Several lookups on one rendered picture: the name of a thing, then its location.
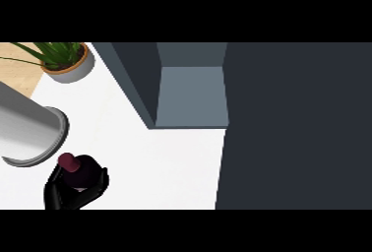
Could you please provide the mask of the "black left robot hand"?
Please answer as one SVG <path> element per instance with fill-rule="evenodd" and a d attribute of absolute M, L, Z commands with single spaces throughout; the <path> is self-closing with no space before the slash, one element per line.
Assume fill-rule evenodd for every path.
<path fill-rule="evenodd" d="M 96 184 L 78 192 L 62 182 L 62 167 L 55 166 L 44 187 L 44 205 L 47 210 L 80 210 L 105 193 L 109 186 L 108 168 L 103 167 Z"/>

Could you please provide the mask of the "dark red wine bottle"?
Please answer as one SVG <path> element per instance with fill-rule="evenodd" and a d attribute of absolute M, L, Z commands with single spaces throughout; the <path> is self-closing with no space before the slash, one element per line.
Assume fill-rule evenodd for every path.
<path fill-rule="evenodd" d="M 97 184 L 102 166 L 91 156 L 63 153 L 57 157 L 57 165 L 62 168 L 62 181 L 74 190 L 81 192 Z"/>

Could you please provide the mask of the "grey open cabinet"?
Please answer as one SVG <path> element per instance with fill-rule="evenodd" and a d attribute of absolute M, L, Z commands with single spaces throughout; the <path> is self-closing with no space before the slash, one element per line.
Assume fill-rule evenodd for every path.
<path fill-rule="evenodd" d="M 224 129 L 223 42 L 96 42 L 96 52 L 149 129 Z"/>

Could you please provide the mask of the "dark grey cabinet door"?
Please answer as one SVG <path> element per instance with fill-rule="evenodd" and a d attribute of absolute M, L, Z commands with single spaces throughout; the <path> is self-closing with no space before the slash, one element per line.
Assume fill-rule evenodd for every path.
<path fill-rule="evenodd" d="M 372 43 L 235 42 L 221 209 L 372 209 Z"/>

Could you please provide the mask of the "grey cylindrical appliance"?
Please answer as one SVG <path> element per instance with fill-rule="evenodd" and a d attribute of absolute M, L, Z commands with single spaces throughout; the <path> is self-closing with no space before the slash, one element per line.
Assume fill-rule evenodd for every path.
<path fill-rule="evenodd" d="M 0 82 L 0 158 L 16 167 L 44 162 L 60 148 L 69 129 L 65 113 L 38 105 Z"/>

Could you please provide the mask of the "potted green plant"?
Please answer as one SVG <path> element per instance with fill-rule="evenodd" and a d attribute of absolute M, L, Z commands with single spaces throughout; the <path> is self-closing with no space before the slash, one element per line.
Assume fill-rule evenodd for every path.
<path fill-rule="evenodd" d="M 35 42 L 34 46 L 38 50 L 21 42 L 13 42 L 13 45 L 29 53 L 40 62 L 28 62 L 1 56 L 0 59 L 38 65 L 50 78 L 62 84 L 80 81 L 93 70 L 94 55 L 84 42 Z"/>

